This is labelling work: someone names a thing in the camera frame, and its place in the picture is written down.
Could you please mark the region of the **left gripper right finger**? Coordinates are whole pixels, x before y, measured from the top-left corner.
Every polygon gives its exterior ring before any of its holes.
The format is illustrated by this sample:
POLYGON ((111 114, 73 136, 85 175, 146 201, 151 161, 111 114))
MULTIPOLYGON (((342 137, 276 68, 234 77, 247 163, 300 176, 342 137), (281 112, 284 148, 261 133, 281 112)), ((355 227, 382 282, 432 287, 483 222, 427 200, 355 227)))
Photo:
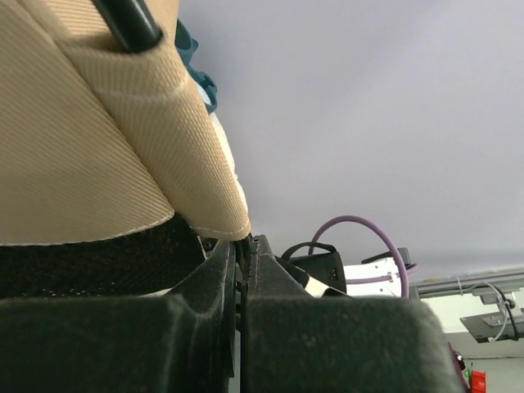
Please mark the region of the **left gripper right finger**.
POLYGON ((387 297, 315 298, 251 240, 242 283, 244 392, 460 392, 437 317, 387 297))

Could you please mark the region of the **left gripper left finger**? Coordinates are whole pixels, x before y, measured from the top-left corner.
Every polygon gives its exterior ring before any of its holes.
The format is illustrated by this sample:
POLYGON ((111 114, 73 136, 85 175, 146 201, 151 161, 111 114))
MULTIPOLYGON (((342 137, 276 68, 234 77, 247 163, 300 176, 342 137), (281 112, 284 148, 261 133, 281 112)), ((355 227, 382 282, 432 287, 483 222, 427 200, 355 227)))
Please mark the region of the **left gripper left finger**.
POLYGON ((237 252, 219 242, 163 296, 5 300, 4 392, 225 392, 237 252))

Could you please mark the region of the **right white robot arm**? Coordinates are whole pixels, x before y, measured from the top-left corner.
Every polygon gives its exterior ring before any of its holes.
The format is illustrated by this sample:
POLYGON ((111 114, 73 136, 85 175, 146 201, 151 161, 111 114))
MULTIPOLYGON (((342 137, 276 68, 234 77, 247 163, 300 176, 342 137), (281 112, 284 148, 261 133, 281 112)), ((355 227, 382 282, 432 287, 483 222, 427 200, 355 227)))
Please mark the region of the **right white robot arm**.
POLYGON ((400 272, 389 251, 362 264, 344 265, 335 246, 302 242, 277 262, 315 298, 401 296, 400 272))

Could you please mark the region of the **beige black pet tent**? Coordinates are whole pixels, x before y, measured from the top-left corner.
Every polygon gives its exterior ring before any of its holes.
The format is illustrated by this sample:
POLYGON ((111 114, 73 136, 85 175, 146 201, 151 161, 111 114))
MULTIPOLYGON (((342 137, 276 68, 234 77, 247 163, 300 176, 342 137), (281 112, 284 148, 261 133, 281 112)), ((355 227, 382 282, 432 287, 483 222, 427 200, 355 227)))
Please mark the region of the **beige black pet tent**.
POLYGON ((122 51, 89 1, 1 4, 1 295, 141 295, 251 232, 196 82, 162 33, 122 51))

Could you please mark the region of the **teal double pet bowl stand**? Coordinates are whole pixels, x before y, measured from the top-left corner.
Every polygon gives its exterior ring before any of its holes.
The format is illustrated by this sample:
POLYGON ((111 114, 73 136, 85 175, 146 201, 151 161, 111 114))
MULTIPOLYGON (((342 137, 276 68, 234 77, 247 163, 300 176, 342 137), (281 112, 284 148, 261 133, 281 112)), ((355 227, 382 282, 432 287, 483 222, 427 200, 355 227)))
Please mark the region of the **teal double pet bowl stand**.
POLYGON ((208 113, 212 114, 216 111, 218 106, 218 88, 213 79, 206 72, 196 70, 192 66, 192 58, 199 48, 199 43, 191 36, 180 19, 177 19, 174 46, 176 47, 187 72, 196 82, 198 91, 201 94, 201 98, 208 113))

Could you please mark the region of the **aluminium frame rail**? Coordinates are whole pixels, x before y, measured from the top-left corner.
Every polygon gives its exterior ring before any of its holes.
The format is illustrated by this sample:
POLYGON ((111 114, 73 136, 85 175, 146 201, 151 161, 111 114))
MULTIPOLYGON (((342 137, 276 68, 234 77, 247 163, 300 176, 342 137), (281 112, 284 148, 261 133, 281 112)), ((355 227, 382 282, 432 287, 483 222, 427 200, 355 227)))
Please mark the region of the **aluminium frame rail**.
POLYGON ((447 334, 478 343, 523 341, 523 269, 496 269, 415 282, 410 297, 430 306, 447 334))

